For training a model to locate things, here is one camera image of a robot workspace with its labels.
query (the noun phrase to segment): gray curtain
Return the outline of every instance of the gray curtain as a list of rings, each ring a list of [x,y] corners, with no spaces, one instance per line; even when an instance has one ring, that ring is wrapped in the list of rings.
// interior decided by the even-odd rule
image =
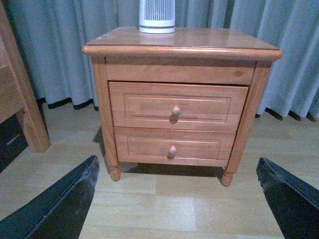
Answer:
[[[97,105],[81,47],[118,26],[138,26],[138,0],[4,1],[38,98]],[[177,27],[232,28],[280,47],[258,109],[319,118],[318,0],[176,0]]]

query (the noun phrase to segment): drawer panel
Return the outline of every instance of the drawer panel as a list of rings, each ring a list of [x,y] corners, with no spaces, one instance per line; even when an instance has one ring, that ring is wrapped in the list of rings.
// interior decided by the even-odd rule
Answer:
[[[120,161],[226,166],[235,133],[116,127],[115,138]]]
[[[110,82],[114,126],[235,132],[247,87]],[[174,108],[180,114],[174,114]]]

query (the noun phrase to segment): drawer knob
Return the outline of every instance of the drawer knob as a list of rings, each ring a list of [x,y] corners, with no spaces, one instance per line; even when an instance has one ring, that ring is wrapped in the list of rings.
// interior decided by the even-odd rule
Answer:
[[[181,114],[181,109],[178,106],[174,107],[172,114],[178,117]]]
[[[169,150],[169,153],[175,156],[177,154],[177,148],[175,146],[172,146]]]

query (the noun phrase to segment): white air purifier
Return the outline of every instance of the white air purifier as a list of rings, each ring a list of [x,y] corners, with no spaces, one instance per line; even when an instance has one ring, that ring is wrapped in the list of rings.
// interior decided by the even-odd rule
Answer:
[[[140,0],[140,27],[146,33],[175,32],[175,0]]]

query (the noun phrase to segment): laminate floor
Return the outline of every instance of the laminate floor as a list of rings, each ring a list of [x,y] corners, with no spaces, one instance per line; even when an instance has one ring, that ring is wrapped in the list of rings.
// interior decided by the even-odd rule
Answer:
[[[122,163],[113,182],[105,166],[99,113],[43,106],[51,139],[28,147],[0,174],[0,219],[37,196],[90,155],[100,173],[81,239],[283,239],[256,175],[267,157],[319,189],[319,122],[255,119],[233,183],[219,168]]]

